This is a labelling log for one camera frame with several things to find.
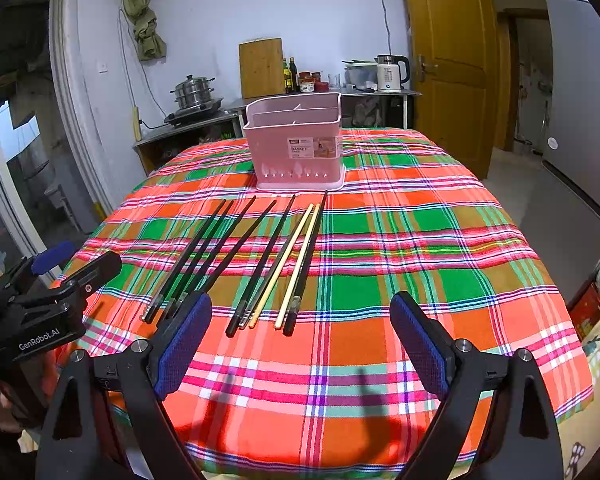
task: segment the stainless steel pot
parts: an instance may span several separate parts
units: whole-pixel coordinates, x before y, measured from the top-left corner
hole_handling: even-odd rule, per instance
[[[176,102],[181,110],[198,106],[199,104],[211,101],[211,92],[214,88],[209,88],[215,78],[207,79],[206,77],[193,77],[188,75],[187,79],[176,85],[172,94],[176,94]]]

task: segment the wooden cutting board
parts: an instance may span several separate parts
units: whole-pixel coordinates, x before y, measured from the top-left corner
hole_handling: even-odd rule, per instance
[[[241,43],[238,51],[243,98],[285,93],[281,38]]]

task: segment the pink basket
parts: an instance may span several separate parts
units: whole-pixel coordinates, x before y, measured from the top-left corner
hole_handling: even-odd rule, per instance
[[[260,190],[337,190],[344,184],[340,94],[267,97],[247,106],[244,135]]]

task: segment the tied curtain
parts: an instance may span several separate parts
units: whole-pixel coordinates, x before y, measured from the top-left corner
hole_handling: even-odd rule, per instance
[[[149,0],[122,0],[125,14],[134,24],[134,37],[138,42],[140,61],[167,55],[167,46],[155,31],[156,15],[149,8]]]

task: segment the door handle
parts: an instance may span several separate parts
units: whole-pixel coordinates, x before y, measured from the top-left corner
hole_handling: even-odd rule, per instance
[[[420,82],[424,82],[427,74],[435,74],[438,69],[437,63],[425,63],[425,57],[422,54],[418,56],[418,64],[420,65]]]

